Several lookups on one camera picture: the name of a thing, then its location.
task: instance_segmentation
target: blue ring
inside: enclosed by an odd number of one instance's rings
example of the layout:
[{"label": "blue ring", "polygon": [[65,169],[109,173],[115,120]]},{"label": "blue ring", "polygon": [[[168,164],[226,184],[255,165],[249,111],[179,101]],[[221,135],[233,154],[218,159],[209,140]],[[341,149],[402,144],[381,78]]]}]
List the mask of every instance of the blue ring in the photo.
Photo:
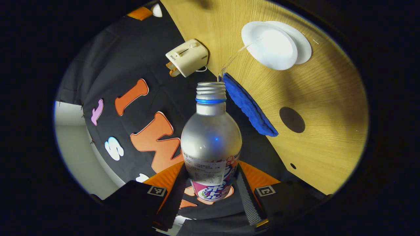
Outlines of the blue ring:
[{"label": "blue ring", "polygon": [[202,103],[202,104],[217,104],[217,103],[222,103],[225,102],[226,99],[215,99],[215,100],[203,100],[203,99],[195,99],[198,103]]}]

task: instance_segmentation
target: round hole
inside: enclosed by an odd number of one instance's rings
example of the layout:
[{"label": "round hole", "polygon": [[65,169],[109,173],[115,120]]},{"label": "round hole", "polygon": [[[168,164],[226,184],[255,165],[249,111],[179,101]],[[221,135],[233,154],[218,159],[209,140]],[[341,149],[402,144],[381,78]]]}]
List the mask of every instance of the round hole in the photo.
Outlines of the round hole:
[{"label": "round hole", "polygon": [[279,111],[280,119],[291,131],[302,133],[305,130],[305,122],[303,118],[295,110],[283,107]]}]

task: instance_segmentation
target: nutrition label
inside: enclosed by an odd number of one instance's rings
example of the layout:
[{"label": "nutrition label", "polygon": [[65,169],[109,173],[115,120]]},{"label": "nutrition label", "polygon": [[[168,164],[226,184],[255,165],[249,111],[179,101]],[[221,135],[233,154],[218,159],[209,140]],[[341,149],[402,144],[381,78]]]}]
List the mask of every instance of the nutrition label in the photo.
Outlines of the nutrition label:
[{"label": "nutrition label", "polygon": [[223,183],[226,161],[208,162],[191,157],[185,153],[183,155],[185,167],[194,182],[208,186]]}]

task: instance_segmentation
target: bottle neck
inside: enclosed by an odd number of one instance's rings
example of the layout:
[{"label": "bottle neck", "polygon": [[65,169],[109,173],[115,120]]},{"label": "bottle neck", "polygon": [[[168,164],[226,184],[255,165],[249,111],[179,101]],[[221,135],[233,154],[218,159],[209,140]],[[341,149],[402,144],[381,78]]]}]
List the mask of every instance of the bottle neck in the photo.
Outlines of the bottle neck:
[{"label": "bottle neck", "polygon": [[202,104],[197,102],[197,113],[200,115],[221,115],[226,112],[226,102]]}]

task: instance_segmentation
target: blue cloth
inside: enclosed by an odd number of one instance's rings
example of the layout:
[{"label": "blue cloth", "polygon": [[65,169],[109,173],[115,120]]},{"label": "blue cloth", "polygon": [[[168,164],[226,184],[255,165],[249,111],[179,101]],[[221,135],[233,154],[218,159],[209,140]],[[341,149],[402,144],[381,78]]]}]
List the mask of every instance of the blue cloth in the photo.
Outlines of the blue cloth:
[{"label": "blue cloth", "polygon": [[251,95],[228,73],[223,74],[226,90],[235,104],[248,116],[252,126],[262,135],[275,137],[277,130],[267,119]]}]

